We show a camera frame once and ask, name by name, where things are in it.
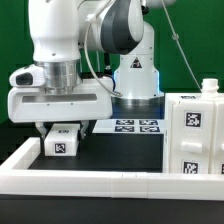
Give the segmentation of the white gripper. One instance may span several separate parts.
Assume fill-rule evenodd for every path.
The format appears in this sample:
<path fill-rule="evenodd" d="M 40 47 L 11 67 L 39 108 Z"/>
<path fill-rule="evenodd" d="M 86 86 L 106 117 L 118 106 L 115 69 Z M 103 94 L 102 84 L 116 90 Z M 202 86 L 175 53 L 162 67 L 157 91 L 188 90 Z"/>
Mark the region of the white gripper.
<path fill-rule="evenodd" d="M 14 123 L 36 122 L 42 138 L 47 135 L 43 122 L 82 121 L 80 135 L 84 139 L 88 120 L 108 119 L 111 115 L 110 94 L 95 79 L 84 79 L 71 94 L 47 94 L 41 87 L 13 87 L 8 94 L 9 119 Z"/>

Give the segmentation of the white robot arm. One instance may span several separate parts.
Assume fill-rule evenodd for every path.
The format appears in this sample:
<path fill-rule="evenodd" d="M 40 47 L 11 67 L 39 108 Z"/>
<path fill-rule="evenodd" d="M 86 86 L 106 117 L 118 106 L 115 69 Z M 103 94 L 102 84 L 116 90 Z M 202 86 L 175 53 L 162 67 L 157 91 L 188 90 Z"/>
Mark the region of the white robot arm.
<path fill-rule="evenodd" d="M 143 39 L 143 9 L 176 0 L 28 0 L 33 63 L 11 74 L 8 117 L 34 123 L 89 121 L 112 115 L 112 82 L 80 77 L 89 51 L 126 55 Z"/>

